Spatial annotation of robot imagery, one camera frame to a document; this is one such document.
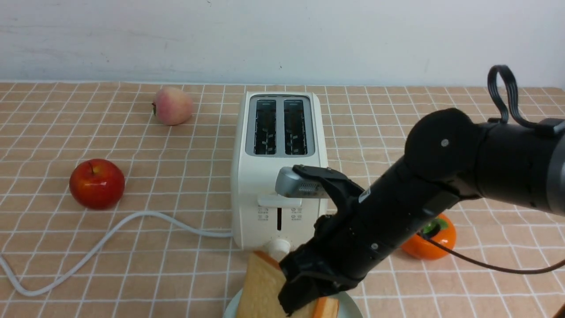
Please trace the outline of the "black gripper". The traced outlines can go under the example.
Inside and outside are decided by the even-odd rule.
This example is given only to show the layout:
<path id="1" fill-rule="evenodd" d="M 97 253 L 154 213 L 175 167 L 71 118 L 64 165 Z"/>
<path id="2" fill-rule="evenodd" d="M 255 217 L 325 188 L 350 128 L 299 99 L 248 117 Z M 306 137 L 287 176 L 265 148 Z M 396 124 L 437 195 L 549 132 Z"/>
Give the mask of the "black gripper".
<path id="1" fill-rule="evenodd" d="M 278 300 L 286 316 L 312 301 L 355 288 L 420 228 L 420 205 L 371 194 L 316 222 L 314 236 L 280 266 Z"/>

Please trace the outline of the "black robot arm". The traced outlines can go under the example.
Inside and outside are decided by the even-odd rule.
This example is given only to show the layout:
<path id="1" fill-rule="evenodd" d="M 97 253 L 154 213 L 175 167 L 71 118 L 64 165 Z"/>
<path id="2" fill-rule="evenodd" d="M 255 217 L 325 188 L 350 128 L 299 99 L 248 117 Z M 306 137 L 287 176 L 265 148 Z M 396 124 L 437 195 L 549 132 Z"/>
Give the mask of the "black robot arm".
<path id="1" fill-rule="evenodd" d="M 486 198 L 564 215 L 564 121 L 473 123 L 455 109 L 430 113 L 410 131 L 404 155 L 362 189 L 331 168 L 280 171 L 284 197 L 315 185 L 337 207 L 313 237 L 285 256 L 278 299 L 287 316 L 357 287 L 425 225 L 461 201 Z"/>

